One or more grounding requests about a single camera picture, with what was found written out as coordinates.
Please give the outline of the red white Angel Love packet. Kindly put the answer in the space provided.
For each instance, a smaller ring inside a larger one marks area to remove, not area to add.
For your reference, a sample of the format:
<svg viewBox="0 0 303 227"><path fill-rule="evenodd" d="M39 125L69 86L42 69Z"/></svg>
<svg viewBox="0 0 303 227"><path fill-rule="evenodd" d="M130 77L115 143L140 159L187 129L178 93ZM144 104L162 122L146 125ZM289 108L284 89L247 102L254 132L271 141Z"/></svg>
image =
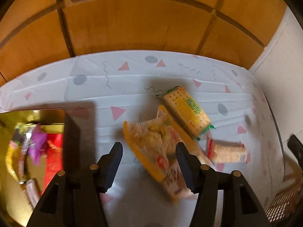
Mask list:
<svg viewBox="0 0 303 227"><path fill-rule="evenodd" d="M63 134L48 133L44 147L46 170L41 194L44 193L56 173L63 169Z"/></svg>

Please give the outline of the yellow green silver snack bag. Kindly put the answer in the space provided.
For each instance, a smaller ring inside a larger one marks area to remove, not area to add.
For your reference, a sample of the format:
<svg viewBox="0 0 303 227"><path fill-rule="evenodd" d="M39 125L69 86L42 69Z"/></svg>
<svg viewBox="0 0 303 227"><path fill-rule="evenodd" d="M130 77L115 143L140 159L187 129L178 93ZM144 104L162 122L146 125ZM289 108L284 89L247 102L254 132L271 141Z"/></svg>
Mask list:
<svg viewBox="0 0 303 227"><path fill-rule="evenodd" d="M27 181L25 173L25 160L30 147L31 138L35 127L33 123L17 123L14 134L9 142L5 157L8 173L19 183Z"/></svg>

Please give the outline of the orange seed snack bag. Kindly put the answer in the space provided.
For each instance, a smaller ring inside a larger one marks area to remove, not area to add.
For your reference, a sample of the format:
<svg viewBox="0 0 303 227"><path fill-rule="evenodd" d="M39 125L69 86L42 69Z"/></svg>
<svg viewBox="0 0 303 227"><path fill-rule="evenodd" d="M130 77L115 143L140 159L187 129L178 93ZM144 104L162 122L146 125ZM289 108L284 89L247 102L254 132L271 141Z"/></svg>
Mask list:
<svg viewBox="0 0 303 227"><path fill-rule="evenodd" d="M190 154L202 164L211 165L197 142L174 121L164 106L159 106L155 119L123 124L124 138L149 174L159 182L174 203L192 199L176 158L176 145L183 142Z"/></svg>

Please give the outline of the woven wicker basket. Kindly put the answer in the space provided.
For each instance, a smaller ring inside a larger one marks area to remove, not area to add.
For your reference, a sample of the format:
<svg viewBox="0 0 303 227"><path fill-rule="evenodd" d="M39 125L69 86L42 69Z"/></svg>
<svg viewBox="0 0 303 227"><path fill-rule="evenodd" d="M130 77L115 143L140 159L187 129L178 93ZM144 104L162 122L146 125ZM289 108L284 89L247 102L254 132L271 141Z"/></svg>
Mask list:
<svg viewBox="0 0 303 227"><path fill-rule="evenodd" d="M288 222L299 208L301 192L302 176L275 196L265 211L271 226L280 226Z"/></svg>

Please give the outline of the red-ended sesame bar pack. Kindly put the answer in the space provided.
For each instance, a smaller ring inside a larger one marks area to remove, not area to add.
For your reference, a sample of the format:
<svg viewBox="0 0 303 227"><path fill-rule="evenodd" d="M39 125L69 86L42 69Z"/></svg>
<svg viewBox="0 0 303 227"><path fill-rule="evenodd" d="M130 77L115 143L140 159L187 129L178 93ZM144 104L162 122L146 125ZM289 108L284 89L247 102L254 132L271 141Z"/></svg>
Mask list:
<svg viewBox="0 0 303 227"><path fill-rule="evenodd" d="M212 163L247 162L248 151L241 142L208 139L207 149Z"/></svg>

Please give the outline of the dark box with gold interior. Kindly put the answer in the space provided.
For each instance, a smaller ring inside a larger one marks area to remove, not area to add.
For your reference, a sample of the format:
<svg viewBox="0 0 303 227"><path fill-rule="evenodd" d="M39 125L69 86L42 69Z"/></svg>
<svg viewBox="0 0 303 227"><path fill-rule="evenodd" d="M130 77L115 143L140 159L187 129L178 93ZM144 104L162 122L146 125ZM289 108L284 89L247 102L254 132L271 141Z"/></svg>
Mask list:
<svg viewBox="0 0 303 227"><path fill-rule="evenodd" d="M62 108L1 113L1 226L26 226L60 171L80 168L80 129Z"/></svg>

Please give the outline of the purple snack packet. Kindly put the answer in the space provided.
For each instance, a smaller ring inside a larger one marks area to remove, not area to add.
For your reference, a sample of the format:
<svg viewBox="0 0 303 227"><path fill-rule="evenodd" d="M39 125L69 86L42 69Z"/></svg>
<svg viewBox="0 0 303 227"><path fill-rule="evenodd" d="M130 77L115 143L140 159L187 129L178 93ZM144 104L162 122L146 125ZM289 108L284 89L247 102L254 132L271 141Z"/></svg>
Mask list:
<svg viewBox="0 0 303 227"><path fill-rule="evenodd" d="M45 133L41 129L41 126L37 124L32 133L28 148L28 155L36 166L40 164L40 157L44 154L46 150L46 139L47 133Z"/></svg>

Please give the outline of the green yellow cracker pack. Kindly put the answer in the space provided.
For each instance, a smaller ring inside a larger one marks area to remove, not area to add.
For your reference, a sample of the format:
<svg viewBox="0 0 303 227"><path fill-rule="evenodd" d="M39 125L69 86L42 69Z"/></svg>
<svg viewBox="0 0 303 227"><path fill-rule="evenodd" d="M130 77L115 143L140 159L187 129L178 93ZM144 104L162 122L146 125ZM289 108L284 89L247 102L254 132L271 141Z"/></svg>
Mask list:
<svg viewBox="0 0 303 227"><path fill-rule="evenodd" d="M196 140L213 138L211 130L215 127L211 119L183 86L176 86L156 96L164 100L191 138Z"/></svg>

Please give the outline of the patterned white tablecloth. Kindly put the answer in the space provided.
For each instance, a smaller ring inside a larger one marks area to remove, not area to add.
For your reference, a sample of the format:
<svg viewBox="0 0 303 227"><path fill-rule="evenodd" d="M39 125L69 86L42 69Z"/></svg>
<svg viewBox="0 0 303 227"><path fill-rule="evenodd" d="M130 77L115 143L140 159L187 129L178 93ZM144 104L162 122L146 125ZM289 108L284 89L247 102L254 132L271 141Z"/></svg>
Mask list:
<svg viewBox="0 0 303 227"><path fill-rule="evenodd" d="M214 139L241 142L246 163L218 164L239 170L268 208L283 180L280 141L265 95L246 69L201 56L160 51L121 51L58 61L1 87L1 112L63 107L81 130L81 164L88 166L123 141L125 121L156 116L160 94L183 86L214 125Z"/></svg>

